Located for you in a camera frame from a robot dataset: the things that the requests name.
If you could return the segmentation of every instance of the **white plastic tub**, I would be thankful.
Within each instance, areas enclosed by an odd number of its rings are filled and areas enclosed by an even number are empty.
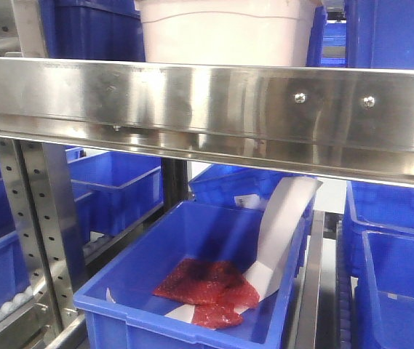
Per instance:
[[[304,66],[317,0],[135,0],[148,62]]]

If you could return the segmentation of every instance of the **white label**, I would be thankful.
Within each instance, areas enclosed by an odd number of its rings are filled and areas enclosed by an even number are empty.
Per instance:
[[[234,202],[238,207],[244,207],[245,209],[257,209],[260,207],[260,196],[257,194],[235,196]]]

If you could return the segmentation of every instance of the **bolt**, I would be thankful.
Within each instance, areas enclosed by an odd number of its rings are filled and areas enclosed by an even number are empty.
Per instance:
[[[364,97],[362,104],[366,108],[373,108],[375,106],[376,99],[373,96]]]
[[[307,101],[307,95],[305,93],[296,93],[294,95],[294,101],[297,104],[305,103]]]

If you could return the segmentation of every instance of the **metal shelf rack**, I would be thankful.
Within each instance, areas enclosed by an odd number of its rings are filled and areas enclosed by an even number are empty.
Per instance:
[[[18,42],[47,56],[37,6],[2,8],[1,56]],[[34,293],[0,323],[0,349],[85,336],[72,295],[88,274],[60,144],[414,186],[414,71],[0,57],[1,171]],[[183,164],[165,161],[167,206],[186,196]],[[315,348],[323,227],[317,212],[286,348]]]

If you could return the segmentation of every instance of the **raw tuna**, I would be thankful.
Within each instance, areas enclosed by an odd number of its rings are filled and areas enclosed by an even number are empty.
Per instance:
[[[259,295],[232,262],[185,259],[154,294],[195,305],[193,324],[222,329],[242,323],[236,306],[256,308]]]
[[[254,286],[241,275],[241,282],[235,286],[226,287],[218,299],[219,303],[233,303],[235,306],[248,308],[258,307],[260,295]]]
[[[233,303],[196,305],[192,324],[209,329],[224,329],[242,324],[244,318],[234,312]]]

